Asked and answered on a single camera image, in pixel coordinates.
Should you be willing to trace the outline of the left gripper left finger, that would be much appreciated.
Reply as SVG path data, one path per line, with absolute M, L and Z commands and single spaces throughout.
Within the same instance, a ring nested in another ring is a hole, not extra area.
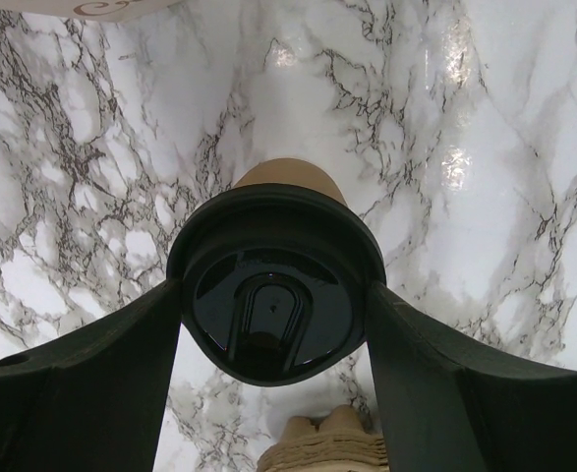
M 0 471 L 149 471 L 181 327 L 180 285 L 0 360 Z

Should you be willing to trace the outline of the brown paper coffee cup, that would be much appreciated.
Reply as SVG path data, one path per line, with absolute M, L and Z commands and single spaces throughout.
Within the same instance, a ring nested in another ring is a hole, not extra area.
M 346 200 L 335 181 L 323 169 L 302 159 L 282 157 L 259 163 L 241 177 L 234 187 L 261 184 L 282 184 L 307 188 L 347 206 Z

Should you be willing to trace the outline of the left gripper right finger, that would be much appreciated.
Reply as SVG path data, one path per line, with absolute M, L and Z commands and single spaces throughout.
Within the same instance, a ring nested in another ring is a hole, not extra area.
M 367 339 L 394 471 L 577 471 L 577 371 L 519 358 L 382 284 Z

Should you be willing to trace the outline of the cardboard cup carrier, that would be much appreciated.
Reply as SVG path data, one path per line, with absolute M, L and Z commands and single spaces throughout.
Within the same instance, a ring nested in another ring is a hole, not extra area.
M 290 418 L 280 440 L 261 455 L 257 465 L 259 472 L 388 469 L 383 436 L 367 433 L 350 405 L 334 408 L 319 422 Z

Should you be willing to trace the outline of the paper takeout bag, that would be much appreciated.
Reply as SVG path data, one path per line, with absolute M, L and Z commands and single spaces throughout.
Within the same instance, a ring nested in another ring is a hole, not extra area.
M 0 0 L 0 10 L 120 23 L 177 3 L 178 0 Z

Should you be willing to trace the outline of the black coffee cup lid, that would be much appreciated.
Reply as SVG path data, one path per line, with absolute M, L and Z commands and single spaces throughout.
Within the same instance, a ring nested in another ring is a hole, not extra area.
M 245 383 L 309 379 L 366 339 L 367 294 L 386 280 L 375 236 L 320 192 L 257 184 L 221 193 L 185 222 L 167 275 L 205 356 Z

